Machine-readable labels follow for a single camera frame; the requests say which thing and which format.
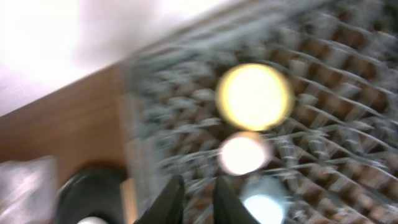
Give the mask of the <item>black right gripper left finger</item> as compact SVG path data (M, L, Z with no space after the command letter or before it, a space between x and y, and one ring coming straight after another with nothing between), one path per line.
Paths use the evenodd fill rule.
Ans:
M181 175L173 176L152 206L135 221L135 224L181 224L183 223L183 204L185 183Z

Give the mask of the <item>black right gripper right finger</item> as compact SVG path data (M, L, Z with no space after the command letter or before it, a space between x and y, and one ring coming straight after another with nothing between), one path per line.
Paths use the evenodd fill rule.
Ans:
M215 224L259 224L244 207L225 177L217 177L213 189Z

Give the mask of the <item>light blue cup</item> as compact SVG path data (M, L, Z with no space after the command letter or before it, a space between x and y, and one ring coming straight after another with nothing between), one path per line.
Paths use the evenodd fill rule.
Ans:
M289 205L289 193L276 177L249 179L241 191L241 202L258 223L282 224Z

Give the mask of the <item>pink cup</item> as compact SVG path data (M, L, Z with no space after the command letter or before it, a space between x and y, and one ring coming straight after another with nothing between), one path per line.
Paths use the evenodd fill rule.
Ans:
M264 167L272 153L272 146L259 133L238 132L220 144L217 161L224 172L239 176Z

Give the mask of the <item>yellow bowl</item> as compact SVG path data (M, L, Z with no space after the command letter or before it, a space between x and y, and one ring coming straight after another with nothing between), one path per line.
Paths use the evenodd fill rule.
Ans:
M265 131L283 123L295 104L289 79L279 70L258 63L237 65L219 79L215 101L229 124L248 131Z

